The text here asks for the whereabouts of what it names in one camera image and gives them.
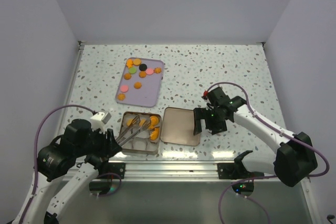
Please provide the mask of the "orange ridged cookie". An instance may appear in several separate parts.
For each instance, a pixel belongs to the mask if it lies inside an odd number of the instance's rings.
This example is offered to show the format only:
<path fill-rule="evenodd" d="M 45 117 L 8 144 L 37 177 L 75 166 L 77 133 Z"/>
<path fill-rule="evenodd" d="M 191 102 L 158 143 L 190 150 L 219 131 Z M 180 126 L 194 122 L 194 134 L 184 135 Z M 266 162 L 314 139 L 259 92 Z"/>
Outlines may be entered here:
<path fill-rule="evenodd" d="M 156 141 L 159 137 L 160 129 L 158 127 L 154 128 L 154 130 L 150 134 L 150 141 Z"/>

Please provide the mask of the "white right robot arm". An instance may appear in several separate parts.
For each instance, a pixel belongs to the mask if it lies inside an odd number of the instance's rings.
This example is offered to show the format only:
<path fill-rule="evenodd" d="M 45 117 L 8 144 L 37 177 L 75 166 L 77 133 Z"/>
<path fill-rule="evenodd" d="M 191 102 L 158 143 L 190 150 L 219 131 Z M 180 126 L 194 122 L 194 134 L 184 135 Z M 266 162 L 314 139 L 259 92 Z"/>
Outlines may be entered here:
<path fill-rule="evenodd" d="M 202 132 L 201 122 L 211 134 L 227 131 L 227 121 L 236 123 L 262 140 L 272 151 L 271 157 L 253 157 L 247 150 L 234 158 L 223 173 L 230 179 L 250 178 L 264 174 L 274 175 L 285 185 L 293 187 L 318 167 L 310 137 L 295 134 L 258 114 L 249 102 L 236 96 L 230 98 L 217 87 L 203 94 L 205 108 L 195 108 L 193 134 Z"/>

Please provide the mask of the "orange round cookie large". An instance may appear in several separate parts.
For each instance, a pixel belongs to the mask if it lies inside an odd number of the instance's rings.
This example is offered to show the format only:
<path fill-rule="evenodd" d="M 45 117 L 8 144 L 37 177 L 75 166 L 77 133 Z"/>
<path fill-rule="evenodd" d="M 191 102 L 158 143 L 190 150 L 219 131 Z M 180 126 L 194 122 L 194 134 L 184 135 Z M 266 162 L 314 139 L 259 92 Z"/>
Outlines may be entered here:
<path fill-rule="evenodd" d="M 150 116 L 151 126 L 155 127 L 159 124 L 160 120 L 157 116 Z"/>

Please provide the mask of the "metal tongs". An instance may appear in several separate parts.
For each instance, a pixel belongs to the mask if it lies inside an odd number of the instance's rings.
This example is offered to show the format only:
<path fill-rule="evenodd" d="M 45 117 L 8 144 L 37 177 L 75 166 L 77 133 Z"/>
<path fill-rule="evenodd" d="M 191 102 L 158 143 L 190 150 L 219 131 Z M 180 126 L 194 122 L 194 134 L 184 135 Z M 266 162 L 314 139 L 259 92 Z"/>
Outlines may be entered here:
<path fill-rule="evenodd" d="M 124 130 L 121 131 L 119 136 L 116 138 L 116 142 L 122 147 L 130 140 L 133 140 L 137 135 L 147 130 L 150 119 L 146 119 L 146 122 L 139 126 L 140 123 L 140 116 L 136 115 L 132 120 L 134 120 L 134 124 L 127 126 Z"/>

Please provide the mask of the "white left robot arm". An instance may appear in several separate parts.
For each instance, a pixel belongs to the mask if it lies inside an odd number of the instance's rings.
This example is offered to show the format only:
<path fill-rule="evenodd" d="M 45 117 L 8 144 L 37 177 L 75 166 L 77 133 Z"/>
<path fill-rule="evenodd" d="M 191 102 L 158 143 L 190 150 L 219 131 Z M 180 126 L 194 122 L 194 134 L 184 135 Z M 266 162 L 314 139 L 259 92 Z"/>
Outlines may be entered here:
<path fill-rule="evenodd" d="M 101 132 L 87 120 L 73 120 L 39 151 L 28 195 L 12 222 L 59 223 L 93 179 L 107 176 L 109 158 L 121 150 L 112 129 Z"/>

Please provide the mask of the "orange round biscuit cookie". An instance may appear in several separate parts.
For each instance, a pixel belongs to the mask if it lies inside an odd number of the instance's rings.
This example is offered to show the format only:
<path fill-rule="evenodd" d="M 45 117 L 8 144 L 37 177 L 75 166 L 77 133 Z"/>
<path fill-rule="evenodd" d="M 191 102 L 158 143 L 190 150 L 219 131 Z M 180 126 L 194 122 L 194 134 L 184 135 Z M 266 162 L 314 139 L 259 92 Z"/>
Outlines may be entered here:
<path fill-rule="evenodd" d="M 127 121 L 127 126 L 130 126 L 130 125 L 133 125 L 133 124 L 134 124 L 134 120 L 129 119 Z"/>

